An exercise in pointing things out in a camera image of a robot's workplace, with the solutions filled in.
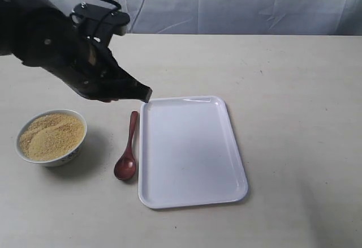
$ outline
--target white backdrop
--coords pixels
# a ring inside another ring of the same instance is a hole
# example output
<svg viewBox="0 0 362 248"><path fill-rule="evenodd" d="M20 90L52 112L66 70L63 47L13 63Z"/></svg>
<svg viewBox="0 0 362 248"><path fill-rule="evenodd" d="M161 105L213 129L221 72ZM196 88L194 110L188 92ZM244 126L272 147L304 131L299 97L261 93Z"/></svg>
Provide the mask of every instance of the white backdrop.
<svg viewBox="0 0 362 248"><path fill-rule="evenodd" d="M69 13L80 1L51 0ZM117 0L129 32L362 35L362 0Z"/></svg>

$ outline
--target bowl rim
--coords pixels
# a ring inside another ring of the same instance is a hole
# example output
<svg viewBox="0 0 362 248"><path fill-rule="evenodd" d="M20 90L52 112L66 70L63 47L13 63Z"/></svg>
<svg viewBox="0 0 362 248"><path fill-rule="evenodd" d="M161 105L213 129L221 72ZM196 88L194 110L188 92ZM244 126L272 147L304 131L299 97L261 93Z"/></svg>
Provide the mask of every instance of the bowl rim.
<svg viewBox="0 0 362 248"><path fill-rule="evenodd" d="M82 124L84 126L84 134L82 139L80 140L80 142L77 144L76 147L74 147L72 150L70 150L69 152L67 152L65 155L57 157L56 159L51 159L51 160L46 160L46 161L37 161L37 160L32 160L28 157L26 157L26 155L23 153L23 151L20 148L20 136L25 132L25 130L29 127L29 125L36 120L39 117L45 116L45 115L49 115L49 114L55 114L55 113L62 113L62 112L68 112L70 114L73 114L74 116L77 116L78 119L80 119L82 121ZM75 149L77 149L84 141L85 139L85 135L87 134L87 130L88 130L88 126L87 126L87 122L85 120L85 118L78 113L77 111L71 110L71 109L52 109L52 110L47 110L43 113L40 113L34 117L32 117L25 125L23 125L23 127L20 129L17 137L16 137L16 141L15 141L15 150L16 153L25 161L29 162L29 163L35 163L35 164L46 164L46 163L52 163L58 160L61 160L62 158L68 156L70 153L72 153Z"/></svg>

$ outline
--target bowl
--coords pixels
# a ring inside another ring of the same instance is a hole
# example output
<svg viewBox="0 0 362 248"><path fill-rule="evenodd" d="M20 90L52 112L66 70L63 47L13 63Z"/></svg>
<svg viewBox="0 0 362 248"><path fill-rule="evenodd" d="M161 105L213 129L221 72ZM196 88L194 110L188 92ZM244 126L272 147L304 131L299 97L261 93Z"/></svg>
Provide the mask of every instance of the bowl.
<svg viewBox="0 0 362 248"><path fill-rule="evenodd" d="M80 140L80 142L78 143L78 145L75 148L70 150L65 155L57 157L56 159L47 160L47 161L36 161L36 160L32 160L32 159L26 157L26 155L23 153L23 151L20 148L20 136L28 129L29 125L35 119L37 119L37 118L39 118L41 116L46 116L46 115L54 114L54 113L62 113L62 114L72 115L72 116L76 117L77 119L79 119L82 122L83 126L84 126L84 134L83 134L82 139ZM69 109L50 110L50 111L41 113L39 115L36 115L30 121L28 121L26 125L24 125L24 127L20 130L18 137L16 138L15 149L16 149L16 152L18 153L18 155L23 160L25 160L27 162L40 164L40 165L45 166L45 167L60 166L60 165L63 165L65 163L68 163L69 161L73 160L79 154L79 152L81 150L81 147L83 145L83 141L84 141L84 138L85 138L86 134L87 134L87 123L86 123L85 119L83 118L83 116L80 115L78 112L75 112L75 111L69 110Z"/></svg>

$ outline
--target white table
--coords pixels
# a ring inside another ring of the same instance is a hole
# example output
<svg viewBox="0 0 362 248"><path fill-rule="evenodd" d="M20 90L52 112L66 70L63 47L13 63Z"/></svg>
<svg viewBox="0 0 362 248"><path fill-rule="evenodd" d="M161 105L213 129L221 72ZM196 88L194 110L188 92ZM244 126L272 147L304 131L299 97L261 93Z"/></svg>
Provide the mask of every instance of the white table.
<svg viewBox="0 0 362 248"><path fill-rule="evenodd" d="M113 38L152 97L217 95L229 106L248 197L164 211L113 176L141 102L84 100L1 57L0 247L362 247L361 47L361 37ZM88 121L83 154L51 169L24 162L19 129L56 108Z"/></svg>

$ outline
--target white plastic tray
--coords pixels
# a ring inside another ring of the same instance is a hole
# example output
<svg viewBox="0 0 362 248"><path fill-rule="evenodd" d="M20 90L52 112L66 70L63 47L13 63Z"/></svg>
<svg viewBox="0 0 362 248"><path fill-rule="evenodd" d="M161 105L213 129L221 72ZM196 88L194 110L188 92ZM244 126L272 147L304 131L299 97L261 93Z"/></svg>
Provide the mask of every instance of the white plastic tray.
<svg viewBox="0 0 362 248"><path fill-rule="evenodd" d="M142 106L139 197L146 206L235 202L247 191L222 99L154 99Z"/></svg>

